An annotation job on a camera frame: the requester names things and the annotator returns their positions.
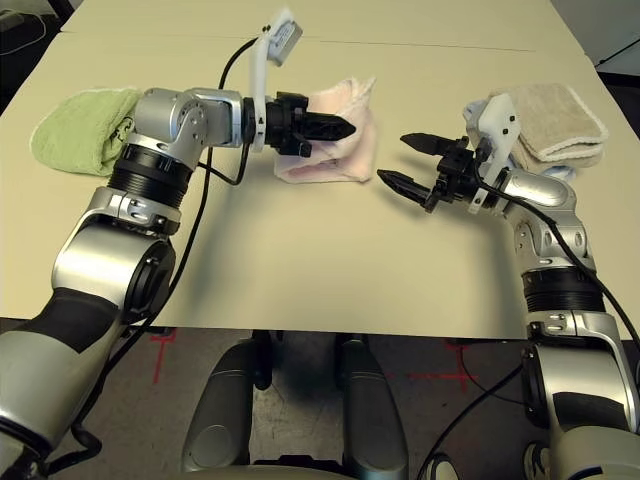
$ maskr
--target silver robot arm segment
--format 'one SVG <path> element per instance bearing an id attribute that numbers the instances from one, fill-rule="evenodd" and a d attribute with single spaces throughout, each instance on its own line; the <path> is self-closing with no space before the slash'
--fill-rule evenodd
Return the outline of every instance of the silver robot arm segment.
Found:
<path id="1" fill-rule="evenodd" d="M 439 201 L 475 203 L 505 218 L 514 243 L 530 343 L 523 351 L 526 414 L 551 434 L 553 479 L 635 478 L 640 473 L 638 391 L 615 318 L 605 311 L 603 294 L 575 266 L 540 217 L 518 203 L 482 189 L 478 172 L 493 139 L 474 152 L 468 138 L 449 140 L 409 134 L 402 140 L 429 155 L 442 156 L 433 188 L 399 172 L 378 170 L 396 193 L 432 212 Z M 575 214 L 576 195 L 564 181 L 503 168 L 489 183 L 496 192 L 526 200 L 551 218 L 569 249 L 592 272 L 588 235 Z"/>
<path id="2" fill-rule="evenodd" d="M 228 90 L 154 88 L 139 101 L 127 145 L 55 261 L 53 295 L 33 320 L 0 335 L 0 478 L 31 478 L 73 424 L 127 325 L 169 295 L 180 204 L 205 148 L 254 140 L 250 98 Z M 309 140 L 355 128 L 279 93 L 266 104 L 266 143 L 309 156 Z"/>

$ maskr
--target gray floor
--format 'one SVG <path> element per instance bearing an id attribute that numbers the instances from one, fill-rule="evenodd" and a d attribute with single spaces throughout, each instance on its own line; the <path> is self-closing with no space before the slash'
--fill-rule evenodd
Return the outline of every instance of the gray floor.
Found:
<path id="1" fill-rule="evenodd" d="M 165 345 L 156 384 L 160 344 L 143 338 L 114 371 L 88 419 L 87 426 L 104 443 L 102 454 L 57 478 L 155 479 L 176 473 L 209 371 L 224 350 L 247 335 L 180 329 L 175 341 Z M 285 335 L 278 347 L 281 365 L 273 386 L 255 393 L 252 459 L 281 454 L 340 459 L 342 403 L 332 383 L 332 342 L 331 334 Z M 400 410 L 413 477 L 439 433 L 479 390 L 447 377 L 459 372 L 455 352 L 442 339 L 374 336 L 371 348 L 389 377 Z M 465 361 L 477 380 L 490 386 L 519 362 L 520 348 L 520 343 L 473 345 L 465 351 Z M 519 387 L 514 381 L 503 394 L 519 398 Z M 522 407 L 490 399 L 452 433 L 444 450 L 464 480 L 512 480 L 521 478 L 524 446 L 544 438 L 543 431 L 528 423 Z M 73 445 L 67 439 L 63 446 Z"/>

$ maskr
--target table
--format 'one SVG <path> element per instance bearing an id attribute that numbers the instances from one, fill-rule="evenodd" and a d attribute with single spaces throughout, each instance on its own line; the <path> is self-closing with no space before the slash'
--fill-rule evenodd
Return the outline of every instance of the table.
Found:
<path id="1" fill-rule="evenodd" d="M 206 43 L 210 37 L 253 37 L 283 5 L 281 0 L 84 0 L 62 30 L 132 39 L 194 36 Z M 549 0 L 290 0 L 287 5 L 308 39 L 582 52 Z"/>
<path id="2" fill-rule="evenodd" d="M 33 128 L 65 97 L 96 86 L 213 86 L 237 39 L 61 34 L 0 117 L 2 316 L 30 318 L 50 296 L 55 256 L 105 180 L 51 170 L 30 155 Z M 640 328 L 636 198 L 640 143 L 584 56 L 302 39 L 269 70 L 268 91 L 308 93 L 377 75 L 378 168 L 429 185 L 435 159 L 398 138 L 464 133 L 464 104 L 501 85 L 571 84 L 611 130 L 607 157 L 574 182 L 601 278 Z M 228 79 L 248 92 L 248 58 Z M 218 149 L 227 172 L 238 150 Z M 525 305 L 506 222 L 461 205 L 427 216 L 378 179 L 289 185 L 274 152 L 251 155 L 244 183 L 215 181 L 189 265 L 159 325 L 522 338 Z M 194 174 L 174 237 L 181 254 L 201 194 Z M 622 335 L 626 332 L 621 327 Z"/>

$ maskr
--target cable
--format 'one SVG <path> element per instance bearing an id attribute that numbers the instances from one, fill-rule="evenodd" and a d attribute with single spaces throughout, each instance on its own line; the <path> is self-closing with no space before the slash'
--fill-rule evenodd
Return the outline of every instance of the cable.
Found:
<path id="1" fill-rule="evenodd" d="M 216 170 L 215 168 L 208 166 L 202 162 L 198 162 L 198 166 L 200 168 L 204 168 L 205 170 L 207 170 L 210 173 L 213 173 L 216 177 L 224 180 L 226 183 L 228 183 L 229 185 L 240 185 L 240 182 L 242 182 L 242 179 L 244 178 L 244 171 L 247 168 L 247 158 L 249 157 L 249 144 L 248 143 L 243 143 L 242 144 L 242 153 L 240 154 L 240 166 L 238 167 L 238 173 L 236 175 L 236 179 L 232 180 L 229 177 L 227 177 L 224 173 Z"/>
<path id="2" fill-rule="evenodd" d="M 0 57 L 4 57 L 5 55 L 11 55 L 12 53 L 16 53 L 20 50 L 22 50 L 23 48 L 27 48 L 31 45 L 33 45 L 34 43 L 38 43 L 40 40 L 42 40 L 44 37 L 47 36 L 47 24 L 44 23 L 44 20 L 42 20 L 42 17 L 40 15 L 36 15 L 35 13 L 22 13 L 22 12 L 16 12 L 15 10 L 11 10 L 14 13 L 17 13 L 19 15 L 31 15 L 36 17 L 40 23 L 42 24 L 42 34 L 36 38 L 35 40 L 32 40 L 30 42 L 25 43 L 24 45 L 20 45 L 19 47 L 14 48 L 13 50 L 9 50 L 8 52 L 0 52 Z"/>
<path id="3" fill-rule="evenodd" d="M 595 67 L 599 67 L 600 65 L 602 65 L 603 63 L 607 63 L 609 60 L 611 60 L 614 57 L 617 57 L 618 55 L 620 55 L 622 52 L 630 49 L 631 47 L 633 47 L 636 43 L 640 42 L 640 38 L 638 38 L 637 40 L 631 42 L 629 45 L 627 45 L 626 47 L 622 47 L 620 50 L 618 50 L 617 52 L 609 55 L 607 58 L 604 58 L 602 60 L 600 60 L 598 63 L 595 64 Z"/>
<path id="4" fill-rule="evenodd" d="M 222 76 L 220 78 L 220 84 L 219 84 L 220 85 L 220 87 L 219 87 L 220 89 L 224 88 L 224 84 L 225 84 L 225 81 L 226 81 L 227 74 L 229 73 L 229 70 L 230 70 L 231 66 L 233 65 L 233 63 L 235 62 L 235 60 L 245 50 L 247 50 L 249 47 L 251 47 L 251 45 L 253 45 L 255 43 L 255 41 L 256 41 L 256 39 L 254 38 L 253 40 L 250 40 L 249 42 L 245 43 L 244 45 L 242 45 L 242 47 L 240 47 L 238 49 L 238 51 L 236 51 L 231 56 L 231 58 L 227 62 L 227 65 L 224 68 L 224 71 L 222 72 Z M 72 433 L 73 437 L 85 449 L 67 453 L 65 455 L 62 455 L 61 457 L 58 457 L 57 459 L 53 460 L 52 462 L 50 462 L 46 467 L 48 475 L 52 475 L 52 474 L 57 473 L 57 472 L 59 472 L 61 470 L 64 470 L 65 468 L 69 468 L 69 467 L 72 467 L 73 465 L 77 465 L 80 462 L 83 462 L 85 460 L 89 460 L 89 459 L 95 457 L 96 455 L 98 455 L 100 453 L 100 451 L 102 450 L 102 442 L 100 442 L 100 440 L 97 437 L 95 437 L 93 434 L 91 434 L 89 431 L 87 431 L 85 429 L 84 425 L 82 424 L 82 422 L 85 420 L 85 418 L 87 417 L 89 412 L 91 412 L 91 410 L 93 409 L 94 405 L 98 401 L 98 398 L 100 397 L 100 394 L 102 393 L 102 390 L 104 388 L 104 385 L 105 385 L 105 382 L 107 380 L 107 376 L 109 375 L 109 373 L 111 373 L 111 371 L 116 367 L 118 362 L 120 362 L 120 360 L 122 360 L 122 358 L 127 354 L 127 352 L 129 350 L 131 350 L 131 348 L 142 337 L 142 335 L 144 335 L 144 333 L 147 331 L 147 329 L 151 326 L 151 324 L 158 317 L 158 315 L 160 314 L 160 312 L 162 311 L 164 306 L 167 304 L 167 302 L 171 298 L 171 295 L 175 291 L 176 287 L 178 286 L 178 282 L 180 281 L 180 278 L 182 277 L 184 269 L 185 269 L 185 267 L 187 265 L 187 260 L 189 259 L 189 254 L 191 253 L 191 249 L 193 247 L 193 243 L 195 241 L 196 234 L 198 233 L 198 228 L 200 226 L 200 222 L 202 220 L 202 216 L 204 215 L 204 210 L 205 210 L 205 207 L 206 207 L 206 204 L 207 204 L 207 198 L 209 196 L 209 184 L 210 184 L 210 181 L 211 181 L 211 174 L 213 173 L 213 174 L 218 175 L 218 176 L 223 175 L 221 177 L 223 180 L 226 179 L 226 181 L 228 181 L 229 183 L 232 183 L 234 185 L 239 184 L 242 181 L 242 178 L 244 177 L 244 171 L 245 171 L 245 167 L 246 167 L 246 161 L 247 161 L 247 157 L 248 157 L 248 152 L 249 152 L 249 145 L 248 144 L 243 144 L 240 168 L 239 168 L 239 171 L 238 171 L 238 176 L 237 176 L 235 181 L 233 181 L 231 179 L 228 179 L 227 177 L 225 177 L 220 172 L 217 172 L 212 167 L 212 163 L 213 163 L 213 148 L 211 148 L 211 147 L 207 150 L 207 162 L 205 164 L 198 163 L 199 166 L 202 166 L 205 169 L 204 184 L 203 184 L 203 187 L 202 187 L 202 197 L 200 199 L 200 206 L 198 207 L 198 213 L 196 214 L 196 218 L 195 218 L 195 220 L 193 222 L 193 226 L 191 227 L 191 232 L 189 233 L 189 238 L 187 240 L 187 244 L 185 246 L 184 253 L 182 254 L 182 258 L 180 259 L 180 263 L 178 264 L 178 268 L 176 270 L 176 273 L 174 274 L 173 278 L 171 279 L 171 284 L 169 285 L 169 292 L 167 294 L 167 298 L 165 299 L 165 301 L 162 304 L 162 306 L 158 309 L 158 312 L 155 313 L 155 314 L 150 315 L 136 329 L 136 331 L 133 332 L 133 334 L 124 342 L 124 344 L 109 358 L 109 360 L 107 360 L 104 368 L 100 372 L 100 376 L 98 377 L 98 380 L 96 381 L 96 384 L 94 385 L 93 389 L 89 393 L 89 396 L 87 397 L 87 400 L 85 401 L 84 405 L 80 409 L 80 412 L 76 416 L 74 422 L 71 424 L 71 433 Z"/>
<path id="5" fill-rule="evenodd" d="M 227 60 L 227 64 L 224 66 L 224 70 L 222 70 L 222 75 L 220 76 L 220 83 L 218 83 L 219 90 L 224 89 L 224 85 L 227 81 L 227 75 L 229 74 L 229 71 L 231 70 L 231 67 L 233 67 L 233 64 L 235 63 L 235 61 L 238 58 L 240 58 L 240 55 L 242 55 L 245 51 L 251 48 L 253 44 L 256 43 L 256 40 L 258 40 L 258 37 L 252 38 L 251 40 L 243 44 L 233 55 L 231 55 L 229 60 Z M 209 173 L 213 173 L 216 177 L 220 178 L 221 180 L 228 183 L 229 185 L 236 186 L 236 185 L 240 185 L 240 182 L 242 182 L 242 179 L 244 178 L 244 171 L 247 167 L 248 157 L 249 157 L 249 144 L 243 143 L 242 153 L 240 154 L 240 166 L 238 167 L 238 173 L 236 174 L 235 180 L 232 180 L 231 178 L 227 177 L 224 173 L 222 173 L 219 170 L 216 170 L 211 165 L 205 165 L 202 162 L 198 162 L 198 166 L 200 168 L 204 168 Z"/>
<path id="6" fill-rule="evenodd" d="M 464 363 L 463 349 L 460 349 L 460 364 L 462 365 L 462 369 L 464 370 L 464 373 L 467 374 L 467 378 L 471 380 L 471 383 L 473 383 L 476 387 L 478 387 L 483 392 L 486 392 L 487 389 L 484 388 L 482 385 L 480 385 L 480 383 L 475 378 L 473 378 L 473 376 L 469 373 L 469 370 L 467 369 L 467 365 Z M 498 400 L 502 400 L 504 402 L 515 403 L 516 405 L 524 405 L 524 402 L 521 402 L 520 400 L 514 400 L 512 398 L 503 397 L 501 395 L 498 395 L 497 393 L 493 394 L 493 398 L 497 398 Z"/>
<path id="7" fill-rule="evenodd" d="M 220 75 L 220 82 L 218 83 L 218 90 L 224 90 L 224 84 L 227 83 L 227 75 L 229 75 L 229 70 L 233 67 L 233 64 L 236 62 L 240 55 L 242 55 L 245 51 L 249 50 L 254 43 L 256 43 L 258 37 L 252 38 L 247 43 L 242 45 L 236 53 L 231 55 L 229 60 L 227 60 L 227 64 L 224 66 L 224 70 L 222 70 L 222 75 Z"/>
<path id="8" fill-rule="evenodd" d="M 629 317 L 627 316 L 626 312 L 622 308 L 622 305 L 618 303 L 618 300 L 616 300 L 616 297 L 613 295 L 613 293 L 611 293 L 611 291 L 607 288 L 607 286 L 604 283 L 602 283 L 602 281 L 597 277 L 597 275 L 591 269 L 589 269 L 584 263 L 582 263 L 582 261 L 577 257 L 575 253 L 573 253 L 573 251 L 571 250 L 571 247 L 569 247 L 565 239 L 562 237 L 562 234 L 558 229 L 558 225 L 556 221 L 553 218 L 542 213 L 540 210 L 538 210 L 536 207 L 531 205 L 525 199 L 509 195 L 508 193 L 504 193 L 498 190 L 497 188 L 494 188 L 488 185 L 487 183 L 485 183 L 484 180 L 482 180 L 482 178 L 480 177 L 480 171 L 479 171 L 480 161 L 478 159 L 478 157 L 480 156 L 480 153 L 478 150 L 476 150 L 476 159 L 475 159 L 473 174 L 480 188 L 488 191 L 489 193 L 492 193 L 497 197 L 503 198 L 505 200 L 508 200 L 509 202 L 512 202 L 512 203 L 515 203 L 516 205 L 521 206 L 525 210 L 528 210 L 531 213 L 533 213 L 540 220 L 542 220 L 544 223 L 547 224 L 547 226 L 549 227 L 549 230 L 551 230 L 551 233 L 553 233 L 553 236 L 558 242 L 558 245 L 560 245 L 560 248 L 562 248 L 562 251 L 565 253 L 565 255 L 569 257 L 569 260 L 571 260 L 571 263 L 573 263 L 576 266 L 576 268 L 578 268 L 578 270 L 580 270 L 580 272 L 585 277 L 587 277 L 595 285 L 597 285 L 600 291 L 607 298 L 607 300 L 609 300 L 609 302 L 611 303 L 615 311 L 620 316 L 620 320 L 622 320 L 622 323 L 624 324 L 626 329 L 629 331 L 629 334 L 631 335 L 631 338 L 636 348 L 638 349 L 638 351 L 640 351 L 640 337 L 638 337 L 638 332 L 636 332 L 636 329 L 631 323 L 631 319 L 629 319 Z"/>
<path id="9" fill-rule="evenodd" d="M 418 470 L 418 475 L 416 476 L 416 480 L 422 480 L 422 477 L 424 476 L 424 473 L 427 470 L 427 466 L 429 465 L 431 458 L 435 455 L 435 453 L 438 451 L 440 446 L 444 443 L 447 436 L 453 431 L 453 429 L 456 428 L 456 426 L 462 420 L 464 420 L 464 418 L 474 408 L 476 408 L 478 405 L 484 402 L 487 398 L 489 398 L 491 395 L 494 395 L 495 392 L 497 392 L 502 387 L 504 387 L 507 383 L 513 380 L 520 373 L 521 370 L 522 370 L 522 365 L 518 365 L 515 369 L 509 372 L 502 380 L 500 380 L 493 387 L 491 387 L 486 392 L 482 393 L 478 398 L 476 398 L 473 402 L 467 405 L 465 409 L 462 410 L 462 412 L 460 412 L 458 416 L 453 419 L 453 421 L 447 426 L 447 428 L 445 428 L 444 431 L 440 434 L 436 442 L 433 444 L 433 447 L 431 447 L 429 454 L 425 457 L 424 461 L 422 462 L 422 465 L 420 466 L 420 470 Z"/>

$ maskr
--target pink towel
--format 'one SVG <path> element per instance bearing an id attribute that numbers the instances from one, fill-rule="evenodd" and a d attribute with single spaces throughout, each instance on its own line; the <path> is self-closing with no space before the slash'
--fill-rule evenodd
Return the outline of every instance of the pink towel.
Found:
<path id="1" fill-rule="evenodd" d="M 349 78 L 329 90 L 310 95 L 308 111 L 339 115 L 356 127 L 356 131 L 337 142 L 311 141 L 313 149 L 309 158 L 278 156 L 276 176 L 289 183 L 369 180 L 376 150 L 376 127 L 369 110 L 374 83 L 375 78 L 364 84 Z"/>

